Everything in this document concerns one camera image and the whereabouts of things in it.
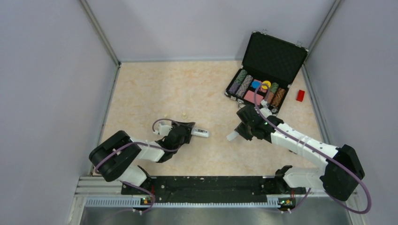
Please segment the white remote control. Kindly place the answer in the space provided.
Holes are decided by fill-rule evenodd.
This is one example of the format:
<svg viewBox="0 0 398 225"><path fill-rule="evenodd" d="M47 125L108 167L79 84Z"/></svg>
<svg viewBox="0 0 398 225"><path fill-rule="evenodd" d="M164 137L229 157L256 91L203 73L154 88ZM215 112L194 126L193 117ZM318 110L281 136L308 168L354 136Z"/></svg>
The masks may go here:
<svg viewBox="0 0 398 225"><path fill-rule="evenodd" d="M203 130L200 128L194 128L191 131L191 134L194 136L199 136L199 137L204 137L204 138L208 138L210 136L210 133L207 130Z"/></svg>

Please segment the white battery cover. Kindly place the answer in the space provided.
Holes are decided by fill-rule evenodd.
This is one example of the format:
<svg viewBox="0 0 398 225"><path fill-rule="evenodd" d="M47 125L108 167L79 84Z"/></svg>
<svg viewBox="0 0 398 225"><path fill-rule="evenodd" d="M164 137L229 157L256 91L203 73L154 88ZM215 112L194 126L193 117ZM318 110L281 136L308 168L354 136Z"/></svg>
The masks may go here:
<svg viewBox="0 0 398 225"><path fill-rule="evenodd" d="M238 136L239 136L239 133L236 132L236 131L233 131L232 133L228 134L228 135L226 136L226 138L227 138L228 141L232 141L232 140L234 140L235 138L237 138Z"/></svg>

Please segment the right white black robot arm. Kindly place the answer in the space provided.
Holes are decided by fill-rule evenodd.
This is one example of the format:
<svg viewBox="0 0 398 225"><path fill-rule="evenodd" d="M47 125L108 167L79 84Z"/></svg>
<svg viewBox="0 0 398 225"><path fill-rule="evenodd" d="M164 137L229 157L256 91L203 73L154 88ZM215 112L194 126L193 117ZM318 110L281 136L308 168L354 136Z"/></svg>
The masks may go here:
<svg viewBox="0 0 398 225"><path fill-rule="evenodd" d="M349 145L337 147L315 140L269 114L265 108L257 111L247 105L237 111L237 116L241 122L235 132L244 139L256 138L282 146L315 165L314 168L286 165L278 169L275 187L281 193L299 187L315 188L337 200L347 201L365 176L355 149Z"/></svg>

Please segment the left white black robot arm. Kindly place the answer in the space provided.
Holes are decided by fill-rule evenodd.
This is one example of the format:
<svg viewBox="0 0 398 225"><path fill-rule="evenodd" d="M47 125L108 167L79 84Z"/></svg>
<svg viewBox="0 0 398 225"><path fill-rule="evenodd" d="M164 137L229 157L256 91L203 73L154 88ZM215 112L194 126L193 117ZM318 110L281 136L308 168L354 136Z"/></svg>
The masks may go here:
<svg viewBox="0 0 398 225"><path fill-rule="evenodd" d="M149 191L149 174L140 166L134 166L135 159L164 163L170 160L185 144L189 144L195 122L170 121L158 119L152 125L156 135L162 136L157 141L144 141L130 137L120 130L106 139L89 154L89 160L107 182L119 180L131 183L140 194Z"/></svg>

